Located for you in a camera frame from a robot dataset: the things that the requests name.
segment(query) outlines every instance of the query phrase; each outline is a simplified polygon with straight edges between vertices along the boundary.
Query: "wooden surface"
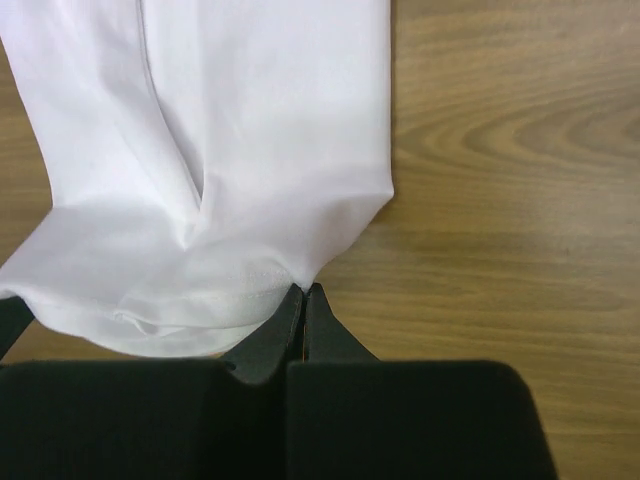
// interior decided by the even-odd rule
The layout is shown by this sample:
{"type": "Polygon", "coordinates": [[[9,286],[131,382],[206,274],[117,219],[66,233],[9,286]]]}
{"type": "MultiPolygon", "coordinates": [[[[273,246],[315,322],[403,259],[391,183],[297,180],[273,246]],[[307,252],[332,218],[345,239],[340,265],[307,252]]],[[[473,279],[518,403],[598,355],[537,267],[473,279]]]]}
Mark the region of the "wooden surface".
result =
{"type": "MultiPolygon", "coordinates": [[[[321,274],[383,358],[492,358],[564,479],[640,478],[640,2],[399,0],[397,195],[321,274]]],[[[0,62],[0,260],[49,207],[0,62]]],[[[110,357],[34,325],[10,354],[110,357]]]]}

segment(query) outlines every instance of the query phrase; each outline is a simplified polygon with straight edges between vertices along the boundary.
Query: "white fabric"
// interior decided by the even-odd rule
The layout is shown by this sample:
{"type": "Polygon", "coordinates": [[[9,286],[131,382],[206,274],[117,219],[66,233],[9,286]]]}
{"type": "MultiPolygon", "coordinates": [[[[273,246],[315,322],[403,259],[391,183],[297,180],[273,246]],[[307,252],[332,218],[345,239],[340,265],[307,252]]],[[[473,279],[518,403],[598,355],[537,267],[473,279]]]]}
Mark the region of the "white fabric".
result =
{"type": "Polygon", "coordinates": [[[47,327],[223,351],[393,194],[388,0],[0,0],[54,207],[0,270],[47,327]]]}

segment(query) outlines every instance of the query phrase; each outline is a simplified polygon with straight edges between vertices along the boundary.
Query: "white sleeve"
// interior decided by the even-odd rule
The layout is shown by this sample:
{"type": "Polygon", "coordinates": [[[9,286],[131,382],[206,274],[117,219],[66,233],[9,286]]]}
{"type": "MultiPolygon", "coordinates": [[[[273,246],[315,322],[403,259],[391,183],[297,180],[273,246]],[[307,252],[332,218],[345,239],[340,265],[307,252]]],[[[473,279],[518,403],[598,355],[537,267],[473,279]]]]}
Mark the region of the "white sleeve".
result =
{"type": "Polygon", "coordinates": [[[0,0],[53,209],[0,269],[45,326],[230,348],[393,195],[388,0],[0,0]]]}

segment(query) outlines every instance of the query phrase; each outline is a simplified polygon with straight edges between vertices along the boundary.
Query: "wood grain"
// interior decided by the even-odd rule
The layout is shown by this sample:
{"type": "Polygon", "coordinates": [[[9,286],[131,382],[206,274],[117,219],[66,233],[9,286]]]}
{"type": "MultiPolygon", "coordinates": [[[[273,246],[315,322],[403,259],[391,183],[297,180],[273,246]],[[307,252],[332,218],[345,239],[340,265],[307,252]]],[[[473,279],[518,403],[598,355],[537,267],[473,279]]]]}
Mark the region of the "wood grain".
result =
{"type": "MultiPolygon", "coordinates": [[[[0,259],[49,207],[0,63],[0,259]]],[[[396,198],[320,275],[379,356],[492,358],[564,479],[640,478],[640,3],[399,0],[396,198]]],[[[11,360],[111,357],[34,325],[11,360]]]]}

